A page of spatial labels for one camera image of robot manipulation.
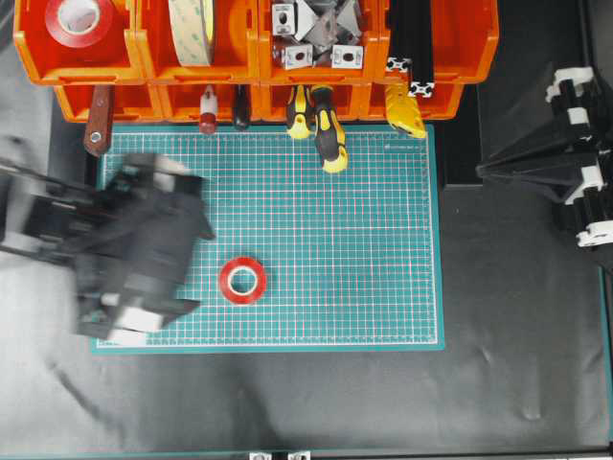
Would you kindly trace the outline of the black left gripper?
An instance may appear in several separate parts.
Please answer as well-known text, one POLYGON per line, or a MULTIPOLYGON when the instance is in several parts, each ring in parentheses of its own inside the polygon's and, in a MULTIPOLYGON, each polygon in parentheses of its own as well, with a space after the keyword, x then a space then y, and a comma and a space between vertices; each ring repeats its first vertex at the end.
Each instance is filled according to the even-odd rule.
POLYGON ((199 240, 216 238, 204 180, 163 154, 129 154, 96 192, 102 222, 71 239, 76 332, 143 340, 200 307, 179 299, 199 240))

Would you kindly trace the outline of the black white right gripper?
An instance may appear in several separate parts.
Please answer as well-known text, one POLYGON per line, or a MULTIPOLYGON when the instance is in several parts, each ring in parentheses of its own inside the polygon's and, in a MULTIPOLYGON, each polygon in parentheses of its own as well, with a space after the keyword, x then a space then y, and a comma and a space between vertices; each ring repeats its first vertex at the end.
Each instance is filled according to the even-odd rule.
POLYGON ((591 66, 556 70, 546 102, 565 136, 527 136, 476 167, 484 180, 560 203, 560 225, 580 247, 612 243, 612 109, 605 90, 591 66))

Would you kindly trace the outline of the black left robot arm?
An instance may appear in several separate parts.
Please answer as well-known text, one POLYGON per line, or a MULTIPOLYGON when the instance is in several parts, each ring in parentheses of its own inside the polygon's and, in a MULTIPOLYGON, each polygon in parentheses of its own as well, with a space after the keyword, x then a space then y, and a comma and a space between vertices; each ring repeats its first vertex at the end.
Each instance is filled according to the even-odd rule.
POLYGON ((177 297, 201 240, 214 230, 205 215, 204 178, 162 154, 129 154, 97 190, 1 162, 1 220, 13 180, 52 184, 37 195, 22 228, 36 250, 2 252, 68 267, 74 274, 79 335, 139 343, 199 307, 177 297))

